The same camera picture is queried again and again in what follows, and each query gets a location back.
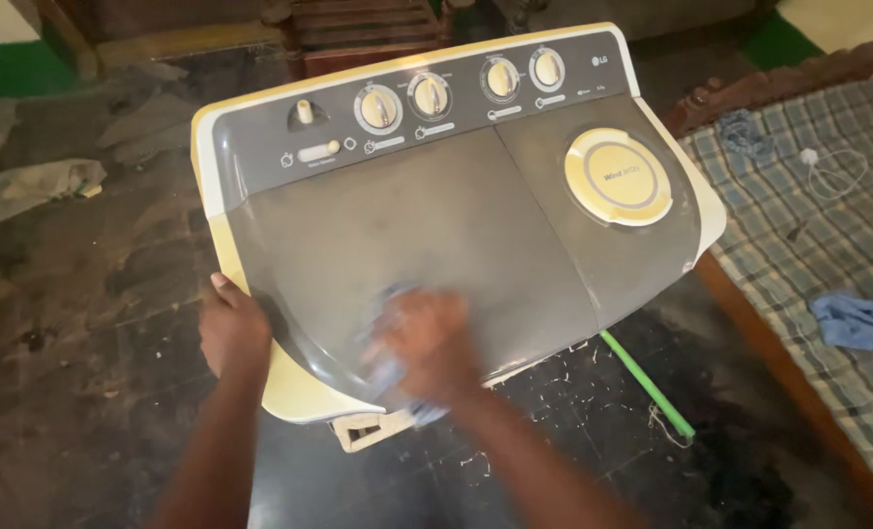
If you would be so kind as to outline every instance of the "checkered bed sheet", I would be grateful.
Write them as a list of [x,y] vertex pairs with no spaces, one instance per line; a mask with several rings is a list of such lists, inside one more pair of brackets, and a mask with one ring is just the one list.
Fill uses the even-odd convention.
[[[726,150],[714,125],[680,140],[727,208],[712,254],[873,469],[873,352],[826,345],[807,307],[837,289],[873,297],[873,79],[749,115],[775,147],[756,159]],[[844,197],[823,200],[807,187],[805,148],[858,150],[870,169]],[[842,155],[818,167],[856,176],[862,162]]]

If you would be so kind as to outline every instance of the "washer lid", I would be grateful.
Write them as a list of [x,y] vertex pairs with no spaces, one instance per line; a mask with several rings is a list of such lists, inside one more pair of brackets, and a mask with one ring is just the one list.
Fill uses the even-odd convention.
[[584,132],[567,151],[564,171],[573,196],[606,222],[648,226],[671,209],[665,168],[624,131]]

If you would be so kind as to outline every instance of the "semi-automatic washing machine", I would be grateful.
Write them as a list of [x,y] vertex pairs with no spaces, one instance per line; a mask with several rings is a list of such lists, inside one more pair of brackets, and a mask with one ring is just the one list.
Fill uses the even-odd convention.
[[726,223],[613,24],[211,104],[192,158],[221,269],[276,336],[263,405],[295,423],[401,405],[365,402],[356,339],[395,283],[467,294],[489,379],[641,307]]

